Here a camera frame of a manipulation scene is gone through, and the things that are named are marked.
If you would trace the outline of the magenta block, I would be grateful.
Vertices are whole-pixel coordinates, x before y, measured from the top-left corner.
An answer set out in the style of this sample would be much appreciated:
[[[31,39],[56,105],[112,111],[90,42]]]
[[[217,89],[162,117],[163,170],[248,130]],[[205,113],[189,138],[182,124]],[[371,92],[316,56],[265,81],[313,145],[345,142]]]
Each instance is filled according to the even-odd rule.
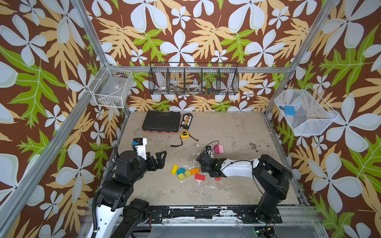
[[[215,153],[215,154],[219,154],[219,153],[220,153],[219,145],[216,145],[216,146],[215,146],[215,148],[214,148],[214,153]]]

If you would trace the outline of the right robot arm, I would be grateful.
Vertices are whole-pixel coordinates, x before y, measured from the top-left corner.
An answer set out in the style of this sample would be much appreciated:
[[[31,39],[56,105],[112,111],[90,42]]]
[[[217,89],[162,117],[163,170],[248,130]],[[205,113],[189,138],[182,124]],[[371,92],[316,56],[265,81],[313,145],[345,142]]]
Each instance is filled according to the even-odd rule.
[[[246,177],[258,182],[264,192],[255,210],[262,222],[274,221],[278,204],[284,201],[292,180],[292,173],[271,156],[263,154],[254,160],[215,159],[203,151],[196,159],[201,170],[213,178]]]

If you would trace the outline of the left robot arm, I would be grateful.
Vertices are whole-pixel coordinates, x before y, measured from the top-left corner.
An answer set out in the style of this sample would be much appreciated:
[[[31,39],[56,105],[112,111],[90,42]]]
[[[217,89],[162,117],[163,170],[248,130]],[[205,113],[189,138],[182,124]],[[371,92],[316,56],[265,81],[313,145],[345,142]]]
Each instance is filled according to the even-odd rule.
[[[126,203],[134,192],[134,183],[147,171],[164,168],[166,156],[166,151],[157,152],[156,158],[147,153],[144,159],[129,150],[117,157],[115,177],[106,181],[93,199],[88,238],[128,238],[139,223],[148,219],[148,201],[136,198]]]

